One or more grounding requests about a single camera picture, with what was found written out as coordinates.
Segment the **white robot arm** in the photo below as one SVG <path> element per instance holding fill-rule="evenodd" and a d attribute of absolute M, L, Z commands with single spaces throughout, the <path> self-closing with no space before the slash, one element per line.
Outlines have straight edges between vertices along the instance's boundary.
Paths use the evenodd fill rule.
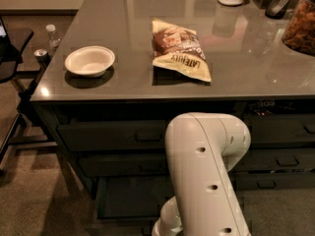
<path fill-rule="evenodd" d="M 174 197 L 152 236 L 251 236 L 228 172 L 245 155 L 250 132 L 235 116 L 185 113 L 165 133 Z"/>

